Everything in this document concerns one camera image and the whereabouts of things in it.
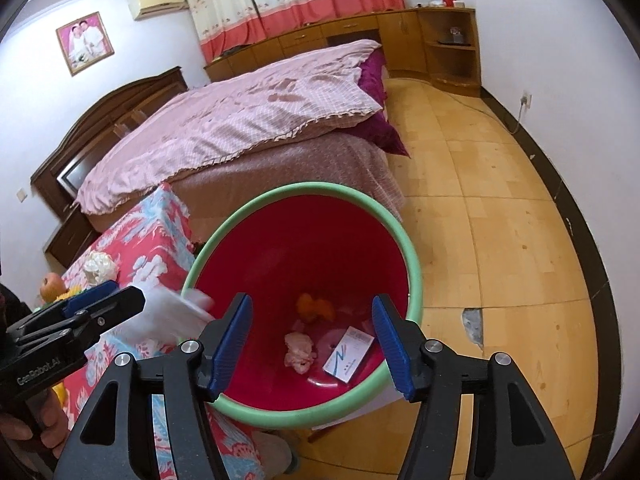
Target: tiled floor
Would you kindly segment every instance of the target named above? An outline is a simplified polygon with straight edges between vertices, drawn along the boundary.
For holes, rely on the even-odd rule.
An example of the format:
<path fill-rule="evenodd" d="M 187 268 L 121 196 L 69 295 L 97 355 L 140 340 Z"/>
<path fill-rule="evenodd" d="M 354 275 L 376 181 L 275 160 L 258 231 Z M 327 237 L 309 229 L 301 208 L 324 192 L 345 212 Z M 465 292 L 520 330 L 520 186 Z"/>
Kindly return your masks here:
<path fill-rule="evenodd" d="M 422 264 L 427 336 L 456 352 L 508 352 L 550 415 L 579 478 L 597 397 L 593 316 L 571 240 L 536 171 L 480 99 L 414 80 L 388 81 L 390 120 L 412 158 L 390 165 L 408 203 L 402 217 Z M 484 346 L 466 336 L 464 308 L 482 307 Z M 471 399 L 463 397 L 452 479 L 463 480 Z M 396 402 L 302 437 L 296 480 L 392 480 L 417 406 Z"/>

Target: wall outlet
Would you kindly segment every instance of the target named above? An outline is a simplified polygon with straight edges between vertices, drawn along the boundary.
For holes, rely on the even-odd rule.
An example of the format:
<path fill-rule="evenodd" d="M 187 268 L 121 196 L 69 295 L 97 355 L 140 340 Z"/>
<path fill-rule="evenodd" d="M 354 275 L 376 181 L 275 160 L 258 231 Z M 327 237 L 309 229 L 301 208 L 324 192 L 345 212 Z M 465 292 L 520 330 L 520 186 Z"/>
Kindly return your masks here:
<path fill-rule="evenodd" d="M 520 103 L 525 105 L 527 110 L 531 108 L 531 98 L 532 98 L 532 95 L 526 90 L 522 93 L 522 97 L 520 98 Z"/>

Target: white card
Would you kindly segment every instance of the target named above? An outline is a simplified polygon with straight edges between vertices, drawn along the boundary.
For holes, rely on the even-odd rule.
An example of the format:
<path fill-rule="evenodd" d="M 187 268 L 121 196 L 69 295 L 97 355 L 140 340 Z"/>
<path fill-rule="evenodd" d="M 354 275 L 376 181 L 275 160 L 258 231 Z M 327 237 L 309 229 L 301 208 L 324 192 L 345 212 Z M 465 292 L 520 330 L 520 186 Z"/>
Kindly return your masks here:
<path fill-rule="evenodd" d="M 374 337 L 353 326 L 347 329 L 322 370 L 348 383 L 369 350 Z"/>

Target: white plastic bag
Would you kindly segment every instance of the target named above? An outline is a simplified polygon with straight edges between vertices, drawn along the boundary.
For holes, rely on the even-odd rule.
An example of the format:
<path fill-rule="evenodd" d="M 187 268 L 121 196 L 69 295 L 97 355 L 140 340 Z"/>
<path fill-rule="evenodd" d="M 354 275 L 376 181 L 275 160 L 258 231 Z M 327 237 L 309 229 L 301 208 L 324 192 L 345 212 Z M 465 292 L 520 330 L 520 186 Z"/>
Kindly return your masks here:
<path fill-rule="evenodd" d="M 144 309 L 113 329 L 114 335 L 125 343 L 137 345 L 152 340 L 160 346 L 174 346 L 197 339 L 214 319 L 208 313 L 213 300 L 199 290 L 190 289 L 183 298 L 162 285 L 135 286 L 145 295 Z"/>
<path fill-rule="evenodd" d="M 100 285 L 118 277 L 118 266 L 106 253 L 91 251 L 82 266 L 89 285 Z"/>

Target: hand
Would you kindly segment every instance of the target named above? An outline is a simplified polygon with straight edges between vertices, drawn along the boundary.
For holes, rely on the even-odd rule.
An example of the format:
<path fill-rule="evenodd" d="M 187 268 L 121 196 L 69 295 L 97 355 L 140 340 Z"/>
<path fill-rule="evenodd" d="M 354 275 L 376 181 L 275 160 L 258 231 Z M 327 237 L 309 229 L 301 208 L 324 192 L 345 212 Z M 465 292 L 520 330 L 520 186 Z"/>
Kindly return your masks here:
<path fill-rule="evenodd" d="M 49 390 L 49 396 L 42 407 L 40 418 L 46 426 L 40 439 L 45 447 L 53 450 L 53 455 L 56 458 L 60 458 L 69 436 L 68 418 L 53 390 Z M 11 440 L 30 440 L 33 437 L 33 433 L 25 423 L 6 413 L 0 413 L 0 433 Z"/>

